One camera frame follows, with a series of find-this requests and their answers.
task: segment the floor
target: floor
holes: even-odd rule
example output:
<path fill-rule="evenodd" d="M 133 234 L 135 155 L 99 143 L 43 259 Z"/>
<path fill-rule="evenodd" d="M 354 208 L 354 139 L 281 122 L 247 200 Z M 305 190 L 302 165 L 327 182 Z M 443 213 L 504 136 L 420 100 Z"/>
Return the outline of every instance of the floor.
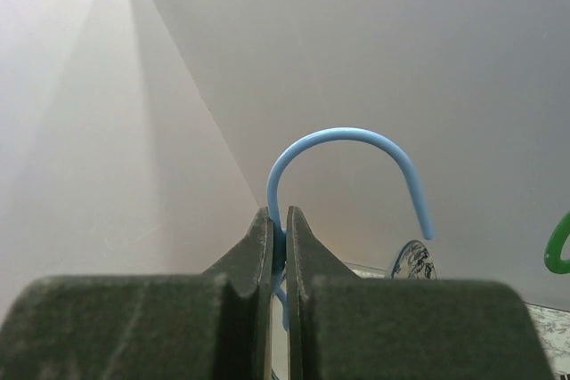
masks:
<path fill-rule="evenodd" d="M 363 278 L 383 278 L 384 272 L 361 266 L 348 265 Z M 287 333 L 281 326 L 281 304 L 273 299 L 273 371 L 280 378 L 288 378 Z M 570 312 L 557 311 L 528 304 L 528 311 L 534 321 L 542 346 L 549 357 L 556 379 L 570 374 Z"/>

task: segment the white wall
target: white wall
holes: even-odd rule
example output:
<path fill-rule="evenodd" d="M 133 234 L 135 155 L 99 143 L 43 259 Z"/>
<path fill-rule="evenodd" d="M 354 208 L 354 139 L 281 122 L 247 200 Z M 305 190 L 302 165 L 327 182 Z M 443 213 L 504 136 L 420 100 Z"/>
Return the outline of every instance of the white wall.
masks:
<path fill-rule="evenodd" d="M 0 313 L 32 279 L 196 272 L 258 204 L 151 0 L 0 0 Z"/>
<path fill-rule="evenodd" d="M 570 309 L 542 263 L 570 208 L 570 0 L 154 0 L 256 198 L 305 133 L 363 126 L 416 163 L 441 276 L 498 279 Z M 346 261 L 386 267 L 417 238 L 403 178 L 355 143 L 281 185 Z"/>

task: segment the green curved object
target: green curved object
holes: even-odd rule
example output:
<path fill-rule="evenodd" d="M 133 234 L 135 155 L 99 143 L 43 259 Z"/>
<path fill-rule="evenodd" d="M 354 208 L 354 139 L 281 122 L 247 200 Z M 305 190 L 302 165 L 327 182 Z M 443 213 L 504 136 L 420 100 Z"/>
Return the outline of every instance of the green curved object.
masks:
<path fill-rule="evenodd" d="M 558 275 L 570 273 L 570 260 L 561 260 L 562 248 L 570 236 L 570 212 L 560 220 L 550 236 L 544 251 L 544 264 L 549 271 Z"/>

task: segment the blue hook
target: blue hook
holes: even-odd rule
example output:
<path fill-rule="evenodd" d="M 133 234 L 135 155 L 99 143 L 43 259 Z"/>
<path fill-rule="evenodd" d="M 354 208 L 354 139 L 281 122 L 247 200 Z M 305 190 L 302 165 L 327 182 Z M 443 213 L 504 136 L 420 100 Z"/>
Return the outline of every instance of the blue hook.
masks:
<path fill-rule="evenodd" d="M 395 160 L 396 164 L 400 166 L 403 177 L 408 184 L 408 191 L 410 192 L 411 201 L 413 203 L 416 215 L 418 216 L 419 227 L 423 234 L 424 239 L 432 239 L 435 236 L 434 226 L 429 217 L 429 212 L 426 206 L 426 200 L 419 183 L 418 173 L 416 168 L 411 162 L 406 153 L 398 147 L 397 144 L 390 141 L 388 138 L 359 128 L 330 128 L 311 133 L 300 140 L 291 144 L 279 156 L 267 180 L 267 205 L 269 208 L 269 217 L 273 220 L 273 292 L 280 297 L 283 304 L 283 326 L 287 329 L 289 316 L 287 314 L 286 300 L 281 292 L 281 273 L 285 269 L 285 261 L 287 258 L 285 247 L 286 230 L 281 228 L 281 219 L 279 217 L 279 206 L 277 204 L 277 187 L 279 180 L 285 171 L 285 168 L 291 161 L 300 153 L 307 149 L 328 141 L 338 140 L 351 140 L 367 142 L 373 146 L 384 150 L 390 157 Z"/>

